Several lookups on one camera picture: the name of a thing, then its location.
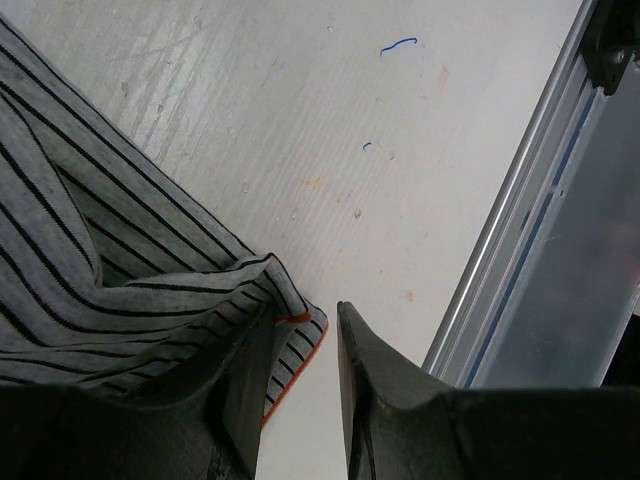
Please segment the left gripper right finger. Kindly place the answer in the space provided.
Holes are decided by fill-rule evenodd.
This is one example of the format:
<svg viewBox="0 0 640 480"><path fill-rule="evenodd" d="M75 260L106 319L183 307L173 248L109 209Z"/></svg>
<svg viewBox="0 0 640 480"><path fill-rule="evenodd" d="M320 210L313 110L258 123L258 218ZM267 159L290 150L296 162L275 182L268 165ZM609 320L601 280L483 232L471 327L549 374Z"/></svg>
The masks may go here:
<svg viewBox="0 0 640 480"><path fill-rule="evenodd" d="M351 479L635 479L633 387L457 389L337 306Z"/></svg>

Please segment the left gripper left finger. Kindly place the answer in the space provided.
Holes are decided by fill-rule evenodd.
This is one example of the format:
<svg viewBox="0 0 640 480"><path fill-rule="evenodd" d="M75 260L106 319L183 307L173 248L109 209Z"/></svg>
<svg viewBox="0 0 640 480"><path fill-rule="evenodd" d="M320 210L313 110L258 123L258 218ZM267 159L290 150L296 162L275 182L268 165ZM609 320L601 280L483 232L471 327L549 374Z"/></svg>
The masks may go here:
<svg viewBox="0 0 640 480"><path fill-rule="evenodd" d="M274 337L263 306L124 398L3 388L2 478L254 478Z"/></svg>

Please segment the grey striped underwear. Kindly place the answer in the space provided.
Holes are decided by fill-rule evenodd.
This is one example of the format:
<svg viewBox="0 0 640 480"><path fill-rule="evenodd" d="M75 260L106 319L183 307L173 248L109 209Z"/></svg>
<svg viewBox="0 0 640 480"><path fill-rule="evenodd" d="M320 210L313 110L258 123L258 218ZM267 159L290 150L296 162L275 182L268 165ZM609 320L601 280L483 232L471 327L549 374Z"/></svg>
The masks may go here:
<svg viewBox="0 0 640 480"><path fill-rule="evenodd" d="M326 315L276 255L254 253L3 21L2 385L127 396L265 306L271 414Z"/></svg>

